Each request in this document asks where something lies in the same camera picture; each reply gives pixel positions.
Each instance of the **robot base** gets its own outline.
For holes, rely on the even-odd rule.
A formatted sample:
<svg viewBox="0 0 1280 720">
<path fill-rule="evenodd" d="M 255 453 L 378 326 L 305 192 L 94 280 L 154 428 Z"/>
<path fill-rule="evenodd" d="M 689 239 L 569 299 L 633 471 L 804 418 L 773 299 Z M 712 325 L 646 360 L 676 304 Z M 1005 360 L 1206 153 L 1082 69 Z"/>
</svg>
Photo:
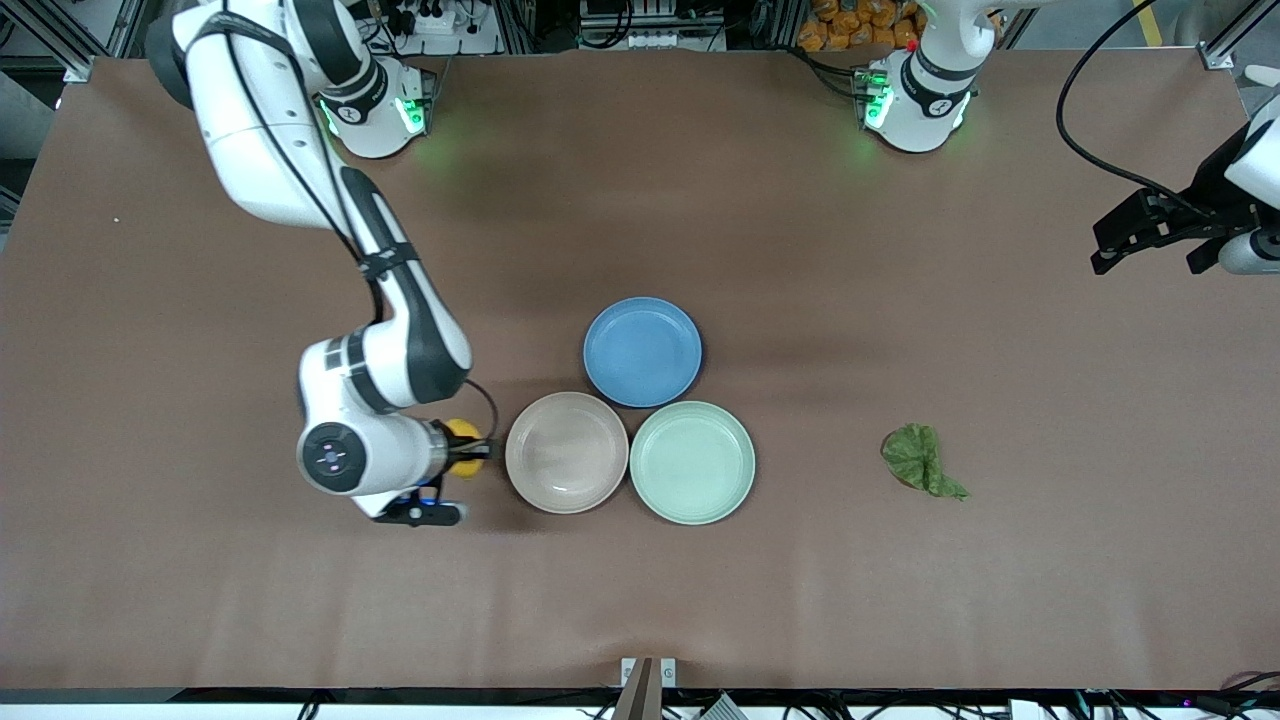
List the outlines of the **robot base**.
<svg viewBox="0 0 1280 720">
<path fill-rule="evenodd" d="M 858 90 L 869 92 L 874 97 L 859 101 L 859 122 L 899 150 L 928 152 L 941 147 L 964 122 L 964 109 L 972 94 L 965 94 L 963 100 L 955 102 L 942 115 L 925 115 L 924 109 L 901 87 L 902 63 L 909 56 L 910 53 L 906 50 L 895 50 L 888 58 L 870 64 L 867 85 Z M 882 78 L 884 83 L 877 83 L 876 78 Z"/>
<path fill-rule="evenodd" d="M 361 158 L 393 155 L 431 128 L 435 73 L 412 68 L 393 58 L 376 58 L 376 61 L 387 70 L 389 87 L 381 104 L 370 110 L 365 122 L 347 123 L 340 113 L 330 113 L 324 100 L 320 100 L 320 108 L 329 120 L 329 131 L 338 136 L 347 150 Z"/>
</svg>

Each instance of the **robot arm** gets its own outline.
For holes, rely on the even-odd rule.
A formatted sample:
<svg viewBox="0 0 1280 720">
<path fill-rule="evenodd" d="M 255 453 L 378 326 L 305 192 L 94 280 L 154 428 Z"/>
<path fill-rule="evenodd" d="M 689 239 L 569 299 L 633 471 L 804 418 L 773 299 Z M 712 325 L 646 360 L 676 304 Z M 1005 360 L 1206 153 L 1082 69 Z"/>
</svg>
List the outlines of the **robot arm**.
<svg viewBox="0 0 1280 720">
<path fill-rule="evenodd" d="M 303 477 L 352 497 L 371 518 L 460 521 L 457 507 L 419 506 L 417 488 L 434 482 L 439 491 L 439 477 L 453 462 L 488 448 L 398 410 L 452 397 L 471 368 L 470 346 L 387 200 L 338 159 L 312 109 L 311 97 L 321 92 L 344 97 L 343 106 L 361 108 L 365 118 L 398 115 L 387 100 L 387 73 L 360 42 L 351 15 L 334 0 L 220 0 L 175 15 L 172 32 L 163 27 L 148 37 L 148 54 L 180 69 L 156 72 L 195 109 L 232 200 L 261 219 L 347 238 L 365 278 L 393 310 L 387 320 L 303 352 L 298 389 L 306 424 L 297 446 Z M 413 507 L 403 507 L 410 501 Z"/>
<path fill-rule="evenodd" d="M 1004 9 L 1038 8 L 1057 0 L 1006 0 Z M 863 126 L 908 152 L 941 147 L 964 122 L 973 82 L 996 45 L 987 17 L 992 0 L 927 0 L 929 24 L 914 50 L 895 50 L 868 68 L 877 82 L 859 108 Z"/>
<path fill-rule="evenodd" d="M 1093 272 L 1181 240 L 1204 242 L 1187 255 L 1194 274 L 1216 264 L 1233 274 L 1280 273 L 1280 94 L 1201 163 L 1179 195 L 1201 213 L 1140 188 L 1094 223 Z"/>
</svg>

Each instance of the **black cable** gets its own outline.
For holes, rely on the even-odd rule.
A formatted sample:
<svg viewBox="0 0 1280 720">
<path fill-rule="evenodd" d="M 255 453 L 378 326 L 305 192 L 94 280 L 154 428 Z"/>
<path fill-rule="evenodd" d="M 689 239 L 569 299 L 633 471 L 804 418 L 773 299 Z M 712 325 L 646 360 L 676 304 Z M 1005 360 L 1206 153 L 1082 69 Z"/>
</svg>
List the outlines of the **black cable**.
<svg viewBox="0 0 1280 720">
<path fill-rule="evenodd" d="M 584 40 L 581 28 L 579 29 L 577 41 L 593 50 L 608 50 L 609 47 L 613 47 L 614 45 L 626 40 L 627 33 L 631 32 L 631 22 L 634 19 L 635 19 L 635 5 L 632 5 L 631 0 L 625 0 L 622 9 L 618 10 L 618 23 L 613 27 L 613 31 L 609 32 L 609 36 L 604 38 L 604 42 L 596 44 Z"/>
<path fill-rule="evenodd" d="M 1169 190 L 1167 187 L 1160 184 L 1158 182 L 1156 182 L 1156 181 L 1153 181 L 1151 178 L 1147 178 L 1144 176 L 1139 176 L 1138 173 L 1126 170 L 1126 169 L 1120 168 L 1117 165 L 1112 165 L 1111 163 L 1107 163 L 1106 160 L 1103 160 L 1103 159 L 1098 158 L 1097 155 L 1094 155 L 1094 154 L 1089 152 L 1088 150 L 1085 150 L 1079 142 L 1075 141 L 1075 138 L 1071 137 L 1071 133 L 1068 132 L 1068 129 L 1066 129 L 1066 122 L 1062 119 L 1062 114 L 1064 114 L 1062 111 L 1066 108 L 1066 96 L 1071 91 L 1071 86 L 1075 85 L 1076 76 L 1079 76 L 1080 70 L 1084 69 L 1085 63 L 1088 63 L 1089 59 L 1092 59 L 1093 55 L 1097 54 L 1098 49 L 1101 49 L 1102 45 L 1107 40 L 1111 40 L 1111 36 L 1115 35 L 1116 31 L 1119 31 L 1125 23 L 1128 23 L 1129 20 L 1132 20 L 1133 18 L 1135 18 L 1138 15 L 1138 13 L 1146 10 L 1147 8 L 1149 8 L 1155 3 L 1156 3 L 1156 0 L 1142 0 L 1142 3 L 1138 3 L 1137 5 L 1134 5 L 1132 10 L 1129 10 L 1128 13 L 1125 13 L 1111 27 L 1108 27 L 1106 31 L 1103 31 L 1103 33 L 1101 36 L 1098 36 L 1098 38 L 1093 42 L 1093 45 L 1091 45 L 1089 49 L 1084 51 L 1084 55 L 1080 55 L 1080 60 L 1078 63 L 1075 63 L 1075 67 L 1071 68 L 1071 73 L 1066 76 L 1066 82 L 1062 83 L 1062 91 L 1057 96 L 1057 109 L 1056 109 L 1055 115 L 1053 115 L 1053 119 L 1057 122 L 1057 135 L 1060 135 L 1062 137 L 1062 141 L 1066 142 L 1068 147 L 1070 147 L 1071 150 L 1074 150 L 1076 155 L 1079 155 L 1080 158 L 1084 158 L 1085 160 L 1088 160 L 1094 167 L 1097 167 L 1097 168 L 1100 168 L 1102 170 L 1106 170 L 1106 172 L 1108 172 L 1108 173 L 1111 173 L 1114 176 L 1121 177 L 1121 178 L 1124 178 L 1124 179 L 1126 179 L 1129 182 L 1135 182 L 1135 183 L 1138 183 L 1138 184 L 1140 184 L 1140 186 L 1151 190 L 1152 192 L 1156 192 L 1158 195 L 1164 195 L 1165 197 L 1170 199 L 1171 201 L 1174 201 L 1175 204 L 1178 204 L 1183 209 L 1189 210 L 1189 211 L 1194 213 L 1196 215 L 1198 215 L 1198 217 L 1201 217 L 1201 218 L 1203 218 L 1206 220 L 1211 220 L 1212 222 L 1212 218 L 1207 213 L 1204 213 L 1199 208 L 1192 205 L 1185 199 L 1183 199 L 1181 195 L 1178 195 L 1172 190 Z"/>
<path fill-rule="evenodd" d="M 591 720 L 600 720 L 602 717 L 604 717 L 604 714 L 608 712 L 609 708 L 613 707 L 617 703 L 618 703 L 617 698 L 611 700 L 609 702 L 604 703 L 604 707 L 602 707 L 600 710 L 598 710 L 595 712 L 595 716 L 591 717 Z"/>
<path fill-rule="evenodd" d="M 1120 702 L 1123 702 L 1125 705 L 1132 705 L 1132 706 L 1137 707 L 1138 712 L 1143 714 L 1143 716 L 1146 716 L 1147 720 L 1160 720 L 1160 716 L 1157 716 L 1155 712 L 1152 712 L 1151 710 L 1148 710 L 1146 705 L 1143 705 L 1143 703 L 1140 703 L 1140 702 L 1138 702 L 1135 700 L 1125 700 L 1125 697 L 1123 694 L 1120 694 L 1120 691 L 1110 691 L 1110 692 L 1117 700 L 1120 700 Z"/>
<path fill-rule="evenodd" d="M 854 77 L 854 70 L 850 68 L 837 68 L 836 65 L 828 65 L 827 63 L 820 63 L 814 60 L 804 47 L 794 47 L 791 45 L 773 45 L 768 47 L 769 50 L 782 50 L 792 58 L 800 60 L 801 63 L 809 65 L 814 70 L 822 70 L 824 73 L 831 73 L 840 77 Z"/>
<path fill-rule="evenodd" d="M 1280 678 L 1280 671 L 1258 673 L 1257 675 L 1249 678 L 1248 680 L 1242 680 L 1239 683 L 1235 683 L 1234 685 L 1228 685 L 1219 692 L 1230 693 L 1235 691 L 1243 691 L 1248 687 L 1256 685 L 1263 680 L 1271 680 L 1274 678 Z"/>
<path fill-rule="evenodd" d="M 307 696 L 307 701 L 302 703 L 302 708 L 298 710 L 298 720 L 315 720 L 316 715 L 320 715 L 320 703 L 332 702 L 334 700 L 333 693 L 329 691 L 311 691 Z"/>
<path fill-rule="evenodd" d="M 516 0 L 511 3 L 511 17 L 516 19 L 516 27 L 520 32 L 525 33 L 525 40 L 529 41 L 529 49 L 538 51 L 538 37 L 529 29 L 529 24 L 525 23 L 524 13 L 520 12 L 520 4 Z"/>
<path fill-rule="evenodd" d="M 223 0 L 223 12 L 229 13 L 228 0 Z M 333 233 L 338 236 L 339 241 L 342 241 L 342 246 L 347 249 L 347 254 L 351 255 L 351 259 L 355 260 L 356 264 L 360 264 L 361 255 L 356 250 L 356 246 L 352 243 L 352 240 L 348 238 L 342 232 L 342 228 L 338 227 L 337 220 L 334 220 L 333 215 L 330 215 L 329 210 L 324 206 L 324 202 L 320 201 L 320 197 L 316 196 L 315 191 L 311 190 L 311 186 L 307 184 L 306 179 L 303 179 L 302 173 L 298 170 L 297 165 L 293 164 L 293 160 L 291 160 L 289 156 L 285 155 L 284 147 L 280 146 L 280 140 L 275 137 L 275 133 L 271 132 L 270 126 L 268 126 L 266 115 L 262 114 L 262 109 L 259 106 L 257 100 L 253 99 L 253 94 L 248 88 L 248 82 L 244 79 L 244 70 L 239 64 L 239 58 L 236 55 L 236 46 L 232 44 L 232 33 L 224 31 L 223 38 L 227 42 L 227 55 L 232 61 L 232 69 L 236 70 L 236 79 L 239 81 L 241 90 L 244 91 L 244 97 L 248 100 L 250 109 L 253 110 L 255 119 L 259 122 L 260 126 L 262 126 L 262 132 L 266 135 L 266 138 L 271 142 L 271 147 L 275 149 L 276 155 L 280 156 L 280 160 L 284 161 L 284 165 L 289 169 L 289 173 L 293 174 L 293 179 L 297 181 L 297 183 L 307 193 L 307 197 L 311 199 L 311 202 L 316 206 L 317 210 L 320 210 L 320 214 L 324 215 L 324 219 L 329 224 L 329 228 L 333 229 Z M 293 54 L 287 53 L 285 58 L 288 58 L 289 64 L 293 65 L 293 72 L 296 77 L 302 77 L 302 68 L 298 67 L 298 60 L 293 56 Z M 303 105 L 310 105 L 310 100 L 305 99 Z M 333 186 L 334 199 L 338 202 L 338 208 L 342 210 L 343 220 L 346 220 L 348 229 L 353 229 L 355 225 L 352 225 L 351 223 L 351 215 L 347 213 L 347 205 L 342 201 L 342 193 L 338 192 L 338 178 L 334 177 L 333 164 L 329 163 L 328 152 L 323 154 L 323 161 L 325 164 L 325 169 L 329 172 L 329 182 Z M 369 286 L 369 296 L 374 305 L 372 323 L 380 323 L 383 322 L 381 291 L 378 288 L 378 283 L 374 281 L 365 281 L 365 283 Z"/>
<path fill-rule="evenodd" d="M 846 90 L 844 87 L 840 87 L 838 85 L 836 85 L 835 82 L 832 82 L 829 78 L 827 78 L 827 76 L 823 74 L 823 73 L 831 73 L 833 76 L 842 77 L 842 78 L 852 78 L 855 73 L 851 69 L 837 68 L 835 65 L 828 65 L 826 63 L 819 63 L 818 60 L 814 60 L 813 58 L 810 58 L 809 54 L 805 53 L 803 47 L 791 47 L 791 46 L 786 46 L 786 45 L 776 45 L 776 46 L 771 47 L 771 50 L 782 50 L 783 53 L 786 53 L 786 54 L 791 55 L 792 58 L 800 60 L 805 65 L 809 65 L 809 69 L 813 70 L 813 77 L 818 78 L 818 82 L 820 82 L 822 85 L 824 85 L 827 87 L 827 90 L 835 92 L 836 95 L 838 95 L 841 97 L 847 97 L 850 100 L 859 100 L 859 99 L 864 99 L 864 97 L 870 97 L 869 94 L 854 92 L 851 90 Z"/>
<path fill-rule="evenodd" d="M 479 392 L 481 396 L 484 396 L 485 402 L 489 404 L 489 434 L 485 437 L 485 442 L 493 442 L 493 438 L 495 438 L 498 436 L 498 404 L 494 402 L 493 396 L 489 395 L 489 391 L 486 391 L 484 388 L 484 386 L 481 386 L 480 383 L 472 380 L 471 378 L 467 378 L 467 379 L 465 379 L 462 382 L 465 382 L 468 386 L 476 388 L 476 392 Z M 576 693 L 570 693 L 567 697 L 573 697 L 576 694 L 582 694 L 584 692 L 586 692 L 586 691 L 580 691 L 580 692 L 576 692 Z"/>
<path fill-rule="evenodd" d="M 707 44 L 707 53 L 712 51 L 712 47 L 716 46 L 716 38 L 718 38 L 719 33 L 723 32 L 723 31 L 724 31 L 724 23 L 721 23 L 719 27 L 716 28 L 716 33 L 712 35 L 712 41 Z"/>
<path fill-rule="evenodd" d="M 799 705 L 788 705 L 786 710 L 782 711 L 782 720 L 787 720 L 787 716 L 791 715 L 792 710 L 799 711 L 800 715 L 804 715 L 809 720 L 818 720 L 817 717 L 813 716 L 813 712 L 809 712 L 808 710 L 800 707 Z"/>
</svg>

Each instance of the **crumpled leaf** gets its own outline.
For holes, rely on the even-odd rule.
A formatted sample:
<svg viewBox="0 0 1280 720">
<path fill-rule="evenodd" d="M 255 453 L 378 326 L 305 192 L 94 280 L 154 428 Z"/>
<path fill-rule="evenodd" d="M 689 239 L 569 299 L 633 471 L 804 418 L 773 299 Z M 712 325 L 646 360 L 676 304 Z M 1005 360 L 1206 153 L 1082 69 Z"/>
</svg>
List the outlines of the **crumpled leaf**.
<svg viewBox="0 0 1280 720">
<path fill-rule="evenodd" d="M 881 457 L 895 478 L 933 497 L 969 497 L 964 486 L 942 473 L 938 433 L 929 425 L 908 423 L 893 430 L 881 446 Z"/>
</svg>

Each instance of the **table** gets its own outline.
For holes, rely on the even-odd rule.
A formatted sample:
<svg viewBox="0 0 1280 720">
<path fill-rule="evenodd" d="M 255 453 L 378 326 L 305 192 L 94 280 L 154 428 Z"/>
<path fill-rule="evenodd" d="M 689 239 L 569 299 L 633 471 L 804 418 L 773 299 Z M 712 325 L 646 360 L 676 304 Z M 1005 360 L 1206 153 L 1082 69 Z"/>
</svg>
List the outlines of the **table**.
<svg viewBox="0 0 1280 720">
<path fill-rule="evenodd" d="M 364 284 L 332 236 L 230 204 L 143 63 L 100 61 L 3 256 L 0 684 L 571 687 L 652 653 L 694 687 L 1208 688 L 1280 665 L 1280 283 L 1190 277 L 1189 245 L 1091 273 L 1133 187 L 1056 137 L 1074 59 L 997 53 L 925 156 L 787 56 L 454 61 L 431 137 L 360 164 L 504 424 L 588 389 L 594 314 L 657 295 L 703 332 L 687 397 L 744 421 L 759 473 L 682 528 L 630 487 L 540 514 L 492 464 L 448 486 L 472 516 L 444 530 L 298 477 L 298 354 L 366 320 Z M 1103 53 L 1076 90 L 1085 146 L 1175 187 L 1243 120 L 1190 50 Z M 969 501 L 888 475 L 906 421 Z"/>
</svg>

